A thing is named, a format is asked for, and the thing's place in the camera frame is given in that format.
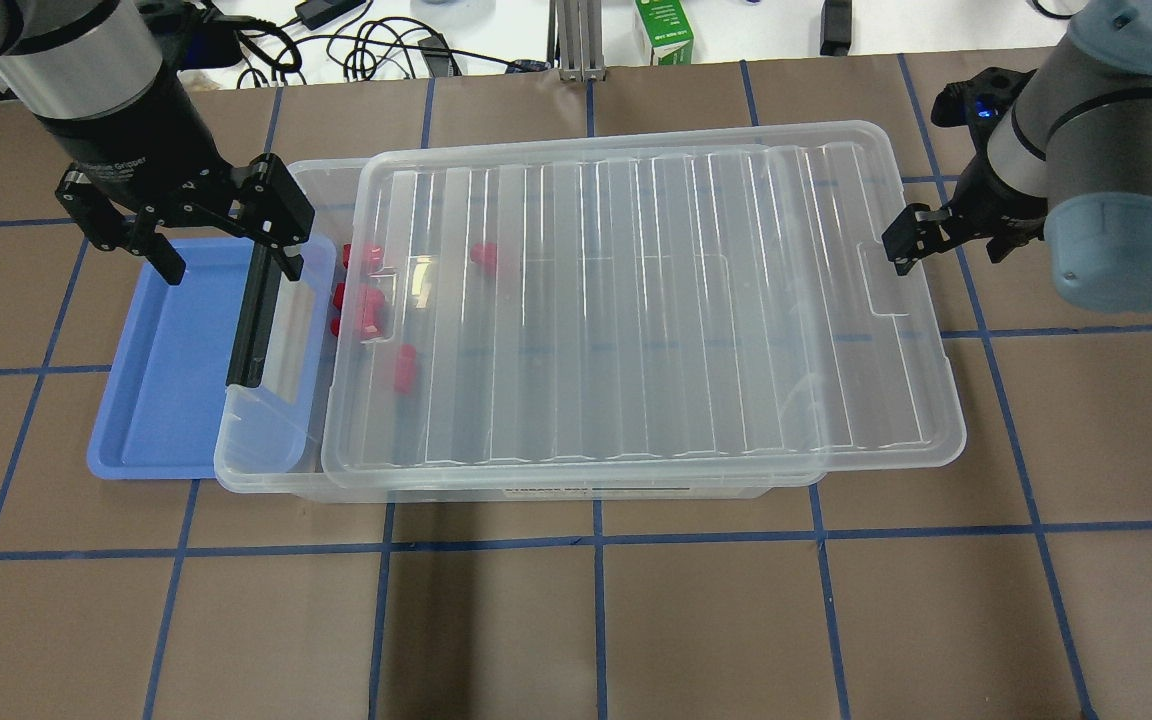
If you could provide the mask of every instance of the transparent plastic lid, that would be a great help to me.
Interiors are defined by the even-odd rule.
[[[879,241],[901,209],[863,122],[377,156],[323,468],[614,488],[945,464],[965,429],[927,281]]]

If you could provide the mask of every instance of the blue plastic tray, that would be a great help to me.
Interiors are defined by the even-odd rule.
[[[172,287],[145,265],[96,415],[88,468],[105,479],[214,477],[225,373],[250,240],[172,243],[185,262]]]

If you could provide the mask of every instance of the tiled floor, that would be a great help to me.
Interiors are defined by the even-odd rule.
[[[863,118],[911,200],[970,157],[947,81],[1043,51],[198,96],[233,160]],[[138,265],[0,105],[0,717],[1152,719],[1152,314],[1043,247],[927,263],[968,420],[947,468],[750,501],[237,497],[84,465]]]

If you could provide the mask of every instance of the green box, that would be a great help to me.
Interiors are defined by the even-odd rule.
[[[651,65],[690,65],[696,36],[682,0],[635,0],[641,38]]]

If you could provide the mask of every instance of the robotic arm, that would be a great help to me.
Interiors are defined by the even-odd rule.
[[[97,249],[122,247],[177,285],[184,262],[160,225],[255,241],[229,382],[259,384],[250,357],[264,355],[279,278],[300,278],[296,247],[314,221],[283,161],[220,157],[132,0],[0,0],[0,73],[74,159],[56,199]]]
[[[967,124],[977,156],[948,204],[882,234],[899,274],[973,238],[995,263],[1044,238],[1071,304],[1152,310],[1152,0],[1093,0],[1041,69],[952,83],[932,122]]]

